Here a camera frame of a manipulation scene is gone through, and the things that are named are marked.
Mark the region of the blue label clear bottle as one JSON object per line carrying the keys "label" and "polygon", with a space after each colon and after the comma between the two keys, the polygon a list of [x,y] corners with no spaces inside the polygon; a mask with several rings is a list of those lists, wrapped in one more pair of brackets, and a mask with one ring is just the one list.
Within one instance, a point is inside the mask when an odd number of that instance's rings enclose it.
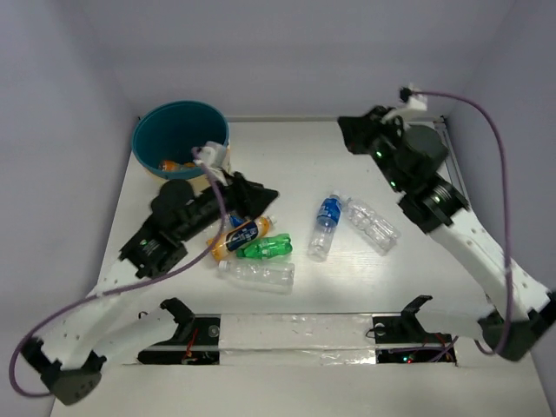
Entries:
{"label": "blue label clear bottle", "polygon": [[332,191],[318,209],[313,233],[308,244],[308,256],[314,261],[325,261],[328,258],[341,218],[341,211],[341,194],[336,190]]}

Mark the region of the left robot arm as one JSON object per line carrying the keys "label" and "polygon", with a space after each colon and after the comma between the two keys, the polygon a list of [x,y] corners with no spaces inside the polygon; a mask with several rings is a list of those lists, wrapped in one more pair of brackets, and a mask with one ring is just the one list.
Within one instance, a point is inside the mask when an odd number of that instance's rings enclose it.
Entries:
{"label": "left robot arm", "polygon": [[186,256],[187,241],[228,213],[255,219],[278,196],[277,190],[239,172],[225,175],[199,195],[186,180],[165,182],[150,203],[146,221],[88,296],[54,314],[49,331],[32,331],[16,354],[39,373],[49,395],[71,406],[98,386],[108,367],[135,359],[159,342],[188,341],[195,314],[176,297],[160,301],[129,325],[112,326],[148,286],[169,275]]}

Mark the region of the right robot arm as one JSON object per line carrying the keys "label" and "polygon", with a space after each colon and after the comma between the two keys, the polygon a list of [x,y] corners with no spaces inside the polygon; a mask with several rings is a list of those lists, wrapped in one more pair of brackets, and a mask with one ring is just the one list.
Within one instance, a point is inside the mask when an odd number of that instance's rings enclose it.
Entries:
{"label": "right robot arm", "polygon": [[387,324],[395,342],[443,333],[484,341],[496,355],[520,361],[555,323],[555,293],[503,254],[466,197],[438,172],[448,156],[440,135],[409,125],[394,108],[337,120],[347,150],[371,156],[391,189],[402,195],[404,216],[442,246],[479,284],[490,304],[481,311],[436,311],[419,295]]}

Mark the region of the orange label tea bottle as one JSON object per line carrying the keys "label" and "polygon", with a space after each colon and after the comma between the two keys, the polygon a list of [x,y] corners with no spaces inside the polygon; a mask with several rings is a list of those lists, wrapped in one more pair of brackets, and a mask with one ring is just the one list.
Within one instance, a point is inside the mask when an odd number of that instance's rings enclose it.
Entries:
{"label": "orange label tea bottle", "polygon": [[170,160],[162,160],[159,163],[159,169],[164,172],[182,172],[195,168],[193,162],[178,163]]}

